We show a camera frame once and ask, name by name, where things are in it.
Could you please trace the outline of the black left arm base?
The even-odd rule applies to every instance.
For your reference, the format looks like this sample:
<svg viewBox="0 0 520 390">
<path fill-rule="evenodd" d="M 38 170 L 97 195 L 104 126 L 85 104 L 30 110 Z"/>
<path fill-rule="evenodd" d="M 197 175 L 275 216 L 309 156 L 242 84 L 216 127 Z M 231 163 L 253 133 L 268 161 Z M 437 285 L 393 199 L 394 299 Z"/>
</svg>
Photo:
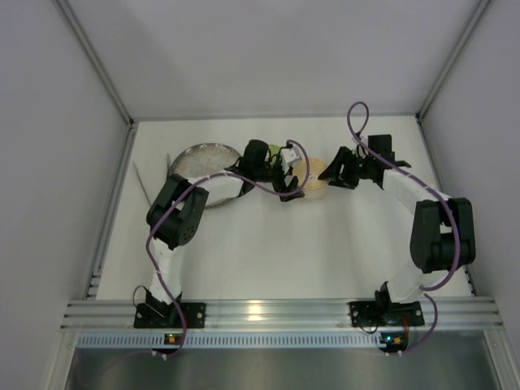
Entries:
<svg viewBox="0 0 520 390">
<path fill-rule="evenodd" d="M 206 322 L 206 303 L 178 301 L 180 310 L 173 303 L 167 304 L 152 296 L 145 289 L 145 300 L 136 304 L 133 327 L 136 329 L 173 329 L 183 327 L 184 318 L 188 329 L 202 329 Z"/>
</svg>

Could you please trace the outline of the beige round lid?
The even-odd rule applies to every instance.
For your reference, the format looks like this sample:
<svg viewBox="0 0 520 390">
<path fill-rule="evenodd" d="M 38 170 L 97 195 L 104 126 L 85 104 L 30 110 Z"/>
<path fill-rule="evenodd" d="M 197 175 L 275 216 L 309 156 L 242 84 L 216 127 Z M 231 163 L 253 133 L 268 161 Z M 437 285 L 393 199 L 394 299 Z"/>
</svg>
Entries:
<svg viewBox="0 0 520 390">
<path fill-rule="evenodd" d="M 305 181 L 304 190 L 319 190 L 327 186 L 326 180 L 319 179 L 326 168 L 327 164 L 322 159 L 310 158 L 309 163 L 304 160 L 296 163 L 292 173 L 298 178 L 298 184 Z"/>
</svg>

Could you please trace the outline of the steel lunch container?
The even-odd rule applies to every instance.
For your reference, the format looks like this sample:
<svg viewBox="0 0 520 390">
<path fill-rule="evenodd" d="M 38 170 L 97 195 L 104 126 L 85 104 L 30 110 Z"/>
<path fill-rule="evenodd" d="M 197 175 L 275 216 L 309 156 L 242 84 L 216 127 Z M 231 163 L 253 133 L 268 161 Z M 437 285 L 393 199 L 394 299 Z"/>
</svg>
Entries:
<svg viewBox="0 0 520 390">
<path fill-rule="evenodd" d="M 325 184 L 319 188 L 303 188 L 306 200 L 318 200 L 325 196 L 328 186 Z"/>
</svg>

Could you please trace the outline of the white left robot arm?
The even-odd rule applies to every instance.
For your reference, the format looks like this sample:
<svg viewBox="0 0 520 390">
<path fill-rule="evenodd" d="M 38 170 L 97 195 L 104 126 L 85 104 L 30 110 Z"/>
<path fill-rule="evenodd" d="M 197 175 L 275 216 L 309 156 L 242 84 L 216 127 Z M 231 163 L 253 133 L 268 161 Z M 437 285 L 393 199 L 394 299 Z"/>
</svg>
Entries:
<svg viewBox="0 0 520 390">
<path fill-rule="evenodd" d="M 255 188 L 289 202 L 303 197 L 309 178 L 309 155 L 293 140 L 276 152 L 264 141 L 251 140 L 231 166 L 215 173 L 194 178 L 170 173 L 146 215 L 145 250 L 154 277 L 145 290 L 145 308 L 156 326 L 172 326 L 184 317 L 181 250 L 194 238 L 208 203 L 240 198 Z"/>
</svg>

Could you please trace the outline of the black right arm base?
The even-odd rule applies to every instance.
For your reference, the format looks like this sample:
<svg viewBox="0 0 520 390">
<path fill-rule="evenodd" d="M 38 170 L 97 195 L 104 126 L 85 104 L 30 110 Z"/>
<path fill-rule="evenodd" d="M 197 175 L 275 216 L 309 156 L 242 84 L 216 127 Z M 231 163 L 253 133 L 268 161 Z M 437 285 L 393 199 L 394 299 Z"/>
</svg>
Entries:
<svg viewBox="0 0 520 390">
<path fill-rule="evenodd" d="M 375 291 L 373 299 L 351 301 L 349 310 L 354 327 L 404 327 L 405 321 L 411 327 L 421 327 L 425 324 L 419 301 L 393 302 L 387 282 Z"/>
</svg>

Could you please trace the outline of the steel tongs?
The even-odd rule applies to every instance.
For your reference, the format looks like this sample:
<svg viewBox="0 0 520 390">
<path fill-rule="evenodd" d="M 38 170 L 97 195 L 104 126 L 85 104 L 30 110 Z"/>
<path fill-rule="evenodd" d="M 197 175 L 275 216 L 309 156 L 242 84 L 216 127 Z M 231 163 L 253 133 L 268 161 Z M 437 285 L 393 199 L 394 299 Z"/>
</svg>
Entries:
<svg viewBox="0 0 520 390">
<path fill-rule="evenodd" d="M 137 181 L 149 206 L 152 205 L 160 188 L 166 182 L 170 174 L 171 163 L 169 153 L 157 152 L 145 153 L 132 160 Z"/>
</svg>

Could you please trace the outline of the green round lid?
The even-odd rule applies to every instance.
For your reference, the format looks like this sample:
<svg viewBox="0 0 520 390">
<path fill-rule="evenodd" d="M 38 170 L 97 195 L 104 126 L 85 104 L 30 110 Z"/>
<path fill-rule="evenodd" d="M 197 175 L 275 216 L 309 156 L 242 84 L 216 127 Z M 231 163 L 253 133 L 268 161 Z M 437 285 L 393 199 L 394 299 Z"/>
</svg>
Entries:
<svg viewBox="0 0 520 390">
<path fill-rule="evenodd" d="M 267 151 L 266 160 L 270 164 L 275 163 L 275 161 L 277 159 L 277 156 L 280 153 L 280 149 L 281 149 L 281 147 L 279 145 L 274 145 L 274 144 L 269 144 L 268 145 L 268 151 Z"/>
</svg>

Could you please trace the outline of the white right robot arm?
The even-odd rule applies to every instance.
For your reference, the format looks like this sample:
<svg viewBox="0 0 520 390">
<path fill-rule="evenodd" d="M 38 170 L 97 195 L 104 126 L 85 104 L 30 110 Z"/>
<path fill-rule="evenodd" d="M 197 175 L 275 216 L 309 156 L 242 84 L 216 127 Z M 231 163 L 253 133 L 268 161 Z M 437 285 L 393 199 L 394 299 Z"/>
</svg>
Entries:
<svg viewBox="0 0 520 390">
<path fill-rule="evenodd" d="M 443 288 L 459 268 L 476 257 L 471 202 L 450 197 L 426 184 L 398 160 L 389 134 L 354 136 L 355 149 L 340 147 L 320 179 L 330 185 L 355 189 L 369 180 L 397 199 L 412 216 L 409 259 L 381 292 L 393 304 L 409 304 L 423 293 Z"/>
</svg>

